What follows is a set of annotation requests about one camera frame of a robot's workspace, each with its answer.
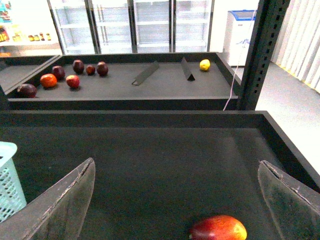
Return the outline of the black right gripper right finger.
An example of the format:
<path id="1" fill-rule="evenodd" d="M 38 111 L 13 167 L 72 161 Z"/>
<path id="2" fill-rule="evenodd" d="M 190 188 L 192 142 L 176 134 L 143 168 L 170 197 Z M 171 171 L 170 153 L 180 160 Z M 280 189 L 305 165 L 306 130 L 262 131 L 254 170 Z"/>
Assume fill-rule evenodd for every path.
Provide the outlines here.
<path id="1" fill-rule="evenodd" d="M 257 178 L 264 201 L 282 240 L 320 238 L 320 194 L 263 160 Z"/>

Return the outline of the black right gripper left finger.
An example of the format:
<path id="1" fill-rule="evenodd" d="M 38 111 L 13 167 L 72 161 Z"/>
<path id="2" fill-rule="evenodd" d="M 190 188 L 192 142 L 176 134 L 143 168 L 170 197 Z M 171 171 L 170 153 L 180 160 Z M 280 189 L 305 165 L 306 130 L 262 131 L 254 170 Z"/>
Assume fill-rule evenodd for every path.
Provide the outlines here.
<path id="1" fill-rule="evenodd" d="M 86 159 L 26 207 L 0 224 L 2 240 L 76 240 L 95 185 L 96 165 Z"/>

